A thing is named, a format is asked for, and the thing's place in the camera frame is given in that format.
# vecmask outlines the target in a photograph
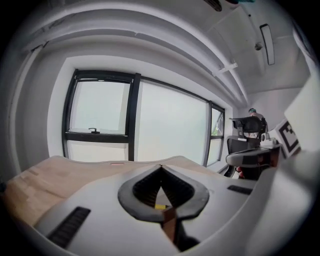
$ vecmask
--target window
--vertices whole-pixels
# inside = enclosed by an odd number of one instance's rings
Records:
[[[64,156],[80,162],[221,158],[224,109],[177,86],[128,74],[76,70],[64,104]]]
[[[204,166],[220,161],[224,144],[225,111],[211,101],[209,102],[210,129],[207,137],[208,145]]]
[[[71,132],[126,134],[129,83],[81,81],[77,83],[71,107]]]
[[[133,161],[140,74],[76,70],[63,112],[67,158],[81,162]]]
[[[136,120],[137,161],[184,156],[203,164],[208,103],[144,81]]]

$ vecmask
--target chair backrest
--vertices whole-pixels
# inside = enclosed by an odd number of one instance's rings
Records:
[[[256,138],[247,138],[246,141],[238,140],[238,138],[238,136],[228,136],[226,138],[229,154],[254,149],[260,146],[260,141]]]

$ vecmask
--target black office chair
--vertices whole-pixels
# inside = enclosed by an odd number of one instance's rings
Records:
[[[265,133],[267,123],[265,119],[260,120],[256,116],[248,116],[242,118],[230,118],[233,122],[233,127],[237,129],[238,136],[228,136],[227,147],[228,156],[230,154],[259,148],[261,142],[261,135]],[[256,138],[246,137],[245,133],[257,133]],[[237,166],[229,165],[224,176],[232,177],[236,171]],[[257,179],[256,168],[244,169],[244,176],[246,179]]]

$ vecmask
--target person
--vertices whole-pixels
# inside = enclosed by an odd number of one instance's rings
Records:
[[[257,118],[259,118],[260,120],[262,120],[262,119],[265,118],[262,114],[257,113],[257,111],[256,111],[254,108],[250,108],[250,109],[249,109],[249,115],[250,115],[251,117],[257,117]],[[265,132],[267,132],[267,131],[268,131],[267,121],[265,121],[265,123],[266,123]],[[257,136],[258,136],[258,133],[257,133],[257,132],[256,132],[256,133],[249,133],[249,138],[256,138]]]

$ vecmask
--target black rubber pad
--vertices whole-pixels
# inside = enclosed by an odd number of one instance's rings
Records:
[[[118,190],[119,203],[137,220],[163,224],[163,214],[155,209],[160,187],[176,208],[179,220],[197,217],[210,196],[202,183],[166,165],[156,165],[121,185]]]
[[[246,187],[242,187],[242,186],[235,186],[235,185],[231,185],[228,187],[228,190],[232,190],[238,193],[242,193],[242,194],[246,194],[246,195],[250,195],[252,192],[251,188],[246,188]]]
[[[90,209],[77,207],[75,208],[47,237],[56,245],[66,248],[75,234],[88,217]]]

